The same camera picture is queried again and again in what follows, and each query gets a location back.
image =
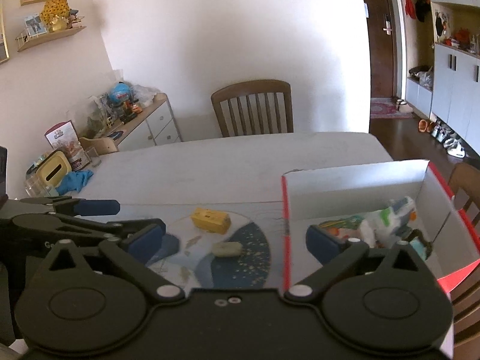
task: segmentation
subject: white soap bar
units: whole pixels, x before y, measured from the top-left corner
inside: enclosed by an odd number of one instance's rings
[[[216,257],[237,257],[242,254],[240,242],[218,242],[213,244],[212,253]]]

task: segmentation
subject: wall shelf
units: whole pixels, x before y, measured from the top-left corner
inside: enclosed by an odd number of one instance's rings
[[[76,27],[76,28],[70,28],[69,30],[63,30],[63,31],[58,31],[58,32],[49,32],[48,34],[43,34],[35,37],[28,37],[27,40],[23,41],[23,38],[19,38],[19,46],[21,43],[23,43],[19,48],[18,52],[21,53],[22,51],[26,49],[30,49],[31,47],[38,46],[39,44],[55,41],[60,38],[66,38],[67,36],[72,36],[75,35],[76,33],[80,32],[81,30],[84,30],[86,27]]]

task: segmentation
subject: yellow sponge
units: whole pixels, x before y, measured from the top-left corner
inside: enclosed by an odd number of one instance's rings
[[[196,227],[211,233],[225,234],[231,225],[230,216],[222,211],[197,208],[190,218]]]

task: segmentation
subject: red clothing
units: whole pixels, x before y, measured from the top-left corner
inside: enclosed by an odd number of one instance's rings
[[[414,20],[417,18],[417,15],[415,15],[415,5],[412,0],[405,0],[405,13]]]

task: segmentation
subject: wooden floor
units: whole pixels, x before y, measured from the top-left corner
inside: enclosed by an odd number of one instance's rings
[[[370,133],[380,141],[395,161],[427,159],[438,168],[448,181],[454,165],[458,162],[468,162],[480,169],[478,156],[466,148],[472,158],[464,160],[447,154],[442,144],[427,133],[418,131],[420,118],[411,119],[371,119]]]

